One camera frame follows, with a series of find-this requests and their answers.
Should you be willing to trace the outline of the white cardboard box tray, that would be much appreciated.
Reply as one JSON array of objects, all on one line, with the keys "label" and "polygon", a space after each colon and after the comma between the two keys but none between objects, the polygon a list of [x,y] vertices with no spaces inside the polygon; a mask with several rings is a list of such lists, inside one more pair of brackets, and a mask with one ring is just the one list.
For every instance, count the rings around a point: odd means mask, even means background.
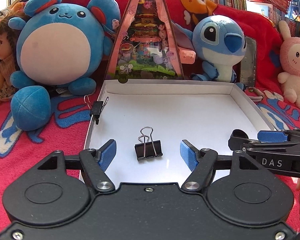
[{"label": "white cardboard box tray", "polygon": [[[100,148],[108,140],[117,145],[106,174],[119,186],[129,183],[182,184],[190,169],[180,155],[186,139],[196,148],[230,155],[228,140],[234,129],[255,139],[273,125],[244,92],[232,83],[190,80],[116,80],[104,82],[98,99],[109,101],[99,124],[91,120],[85,146]],[[152,127],[161,141],[162,157],[138,161],[135,144],[140,130]]]}]

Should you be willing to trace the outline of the small black binder clip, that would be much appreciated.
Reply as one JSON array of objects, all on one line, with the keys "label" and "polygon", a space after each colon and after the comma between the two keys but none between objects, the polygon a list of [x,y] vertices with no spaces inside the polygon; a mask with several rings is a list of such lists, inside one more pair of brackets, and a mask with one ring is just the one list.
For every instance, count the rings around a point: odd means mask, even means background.
[{"label": "small black binder clip", "polygon": [[109,97],[107,96],[104,101],[96,100],[93,103],[90,102],[88,95],[85,95],[83,99],[84,99],[84,103],[88,106],[88,108],[90,110],[90,116],[92,118],[94,118],[95,124],[98,125],[101,113],[102,113],[103,109],[105,108],[106,104],[108,103]]}]

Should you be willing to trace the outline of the large black binder clip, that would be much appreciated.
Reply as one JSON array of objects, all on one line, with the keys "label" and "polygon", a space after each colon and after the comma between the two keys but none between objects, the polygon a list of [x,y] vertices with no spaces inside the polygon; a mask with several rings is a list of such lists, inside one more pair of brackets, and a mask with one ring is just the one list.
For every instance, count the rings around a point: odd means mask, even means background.
[{"label": "large black binder clip", "polygon": [[154,129],[149,126],[140,130],[139,143],[134,146],[138,161],[163,156],[161,141],[153,139],[153,131]]}]

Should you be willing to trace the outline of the blue Stitch plush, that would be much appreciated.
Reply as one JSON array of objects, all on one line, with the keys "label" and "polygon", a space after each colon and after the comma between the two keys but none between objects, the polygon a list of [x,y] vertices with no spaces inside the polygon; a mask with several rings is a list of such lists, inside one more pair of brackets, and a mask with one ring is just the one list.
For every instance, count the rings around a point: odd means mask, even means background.
[{"label": "blue Stitch plush", "polygon": [[194,50],[202,59],[202,74],[192,74],[197,81],[236,83],[233,66],[242,61],[247,45],[243,30],[231,18],[212,15],[201,20],[193,29],[172,23],[178,46]]}]

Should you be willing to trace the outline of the red cartoon blanket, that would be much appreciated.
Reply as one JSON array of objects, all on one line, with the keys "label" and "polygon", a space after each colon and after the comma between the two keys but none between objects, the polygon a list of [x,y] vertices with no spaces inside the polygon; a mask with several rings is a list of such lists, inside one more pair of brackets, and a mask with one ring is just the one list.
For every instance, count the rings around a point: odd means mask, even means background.
[{"label": "red cartoon blanket", "polygon": [[[300,109],[283,98],[277,75],[281,69],[270,57],[277,53],[282,38],[272,23],[254,12],[237,10],[209,1],[184,2],[166,0],[172,20],[184,28],[193,29],[186,23],[185,14],[192,12],[198,19],[208,13],[224,15],[235,20],[244,34],[256,41],[257,67],[255,86],[263,93],[258,103],[274,127],[278,129],[300,128]],[[9,224],[1,198],[4,189],[23,172],[53,150],[76,154],[84,146],[90,116],[82,97],[60,96],[53,100],[53,115],[47,126],[36,132],[23,132],[16,128],[8,102],[0,105],[0,231]]]}]

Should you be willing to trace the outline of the pink triangular diorama house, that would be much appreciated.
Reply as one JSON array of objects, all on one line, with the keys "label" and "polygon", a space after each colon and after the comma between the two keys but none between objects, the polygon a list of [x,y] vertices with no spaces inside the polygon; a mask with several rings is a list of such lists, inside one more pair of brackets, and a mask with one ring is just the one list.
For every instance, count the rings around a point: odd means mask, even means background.
[{"label": "pink triangular diorama house", "polygon": [[129,0],[114,41],[107,80],[183,79],[194,50],[177,45],[165,0]]}]

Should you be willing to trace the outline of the brown haired doll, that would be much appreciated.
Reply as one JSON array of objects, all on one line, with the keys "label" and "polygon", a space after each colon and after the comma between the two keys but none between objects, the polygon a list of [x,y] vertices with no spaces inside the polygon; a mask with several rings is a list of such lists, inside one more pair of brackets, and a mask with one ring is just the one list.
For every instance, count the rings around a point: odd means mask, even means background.
[{"label": "brown haired doll", "polygon": [[16,42],[19,33],[8,26],[8,20],[0,21],[0,104],[11,100],[18,91],[10,78],[19,67],[16,59]]}]

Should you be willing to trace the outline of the pink bunny plush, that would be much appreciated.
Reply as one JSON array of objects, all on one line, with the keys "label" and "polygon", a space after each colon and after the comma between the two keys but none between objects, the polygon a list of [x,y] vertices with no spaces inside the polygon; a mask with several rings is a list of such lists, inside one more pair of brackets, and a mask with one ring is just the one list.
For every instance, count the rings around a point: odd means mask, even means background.
[{"label": "pink bunny plush", "polygon": [[300,37],[292,37],[286,21],[279,22],[283,37],[280,48],[280,63],[283,69],[277,76],[283,97],[300,109]]}]

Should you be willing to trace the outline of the black smartphone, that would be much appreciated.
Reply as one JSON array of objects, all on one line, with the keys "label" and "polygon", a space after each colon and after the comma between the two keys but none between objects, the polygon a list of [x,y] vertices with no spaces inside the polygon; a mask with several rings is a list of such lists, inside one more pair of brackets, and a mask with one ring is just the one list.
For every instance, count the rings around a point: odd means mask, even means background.
[{"label": "black smartphone", "polygon": [[254,87],[256,81],[256,41],[245,37],[246,52],[241,61],[240,82],[247,87]]}]

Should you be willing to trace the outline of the blue round mouse plush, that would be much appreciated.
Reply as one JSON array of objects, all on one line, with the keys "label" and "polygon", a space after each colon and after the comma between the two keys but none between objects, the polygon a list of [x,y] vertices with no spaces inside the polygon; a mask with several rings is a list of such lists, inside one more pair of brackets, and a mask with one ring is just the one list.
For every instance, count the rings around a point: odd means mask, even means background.
[{"label": "blue round mouse plush", "polygon": [[29,0],[27,21],[13,17],[8,25],[20,32],[16,45],[19,70],[10,81],[17,89],[11,101],[16,126],[33,131],[45,126],[52,114],[47,87],[66,88],[71,94],[93,94],[91,75],[110,54],[115,23],[121,15],[115,0],[90,0],[86,6],[63,0]]}]

